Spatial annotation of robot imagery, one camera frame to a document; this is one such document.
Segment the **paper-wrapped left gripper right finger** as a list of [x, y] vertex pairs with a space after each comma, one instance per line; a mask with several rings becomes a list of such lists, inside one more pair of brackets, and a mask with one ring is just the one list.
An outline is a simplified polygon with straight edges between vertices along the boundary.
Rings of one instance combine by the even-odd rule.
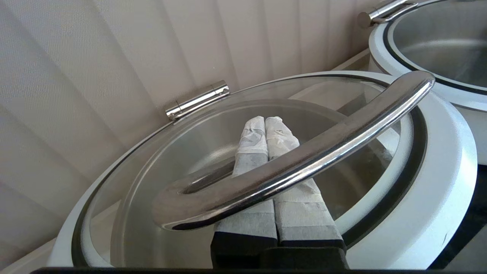
[[[280, 117], [266, 118], [266, 142], [269, 160], [279, 158], [300, 145]], [[346, 248], [312, 178], [283, 191], [273, 198], [273, 202], [280, 246]]]

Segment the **paper-wrapped left gripper left finger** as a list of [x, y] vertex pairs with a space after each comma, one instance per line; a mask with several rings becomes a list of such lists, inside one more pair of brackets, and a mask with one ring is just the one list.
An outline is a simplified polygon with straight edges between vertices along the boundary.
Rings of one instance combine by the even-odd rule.
[[[266, 127], [262, 116], [245, 123], [235, 156], [233, 177], [268, 162]], [[215, 225], [212, 265], [214, 268], [258, 268], [259, 254], [277, 244], [274, 204], [270, 199]]]

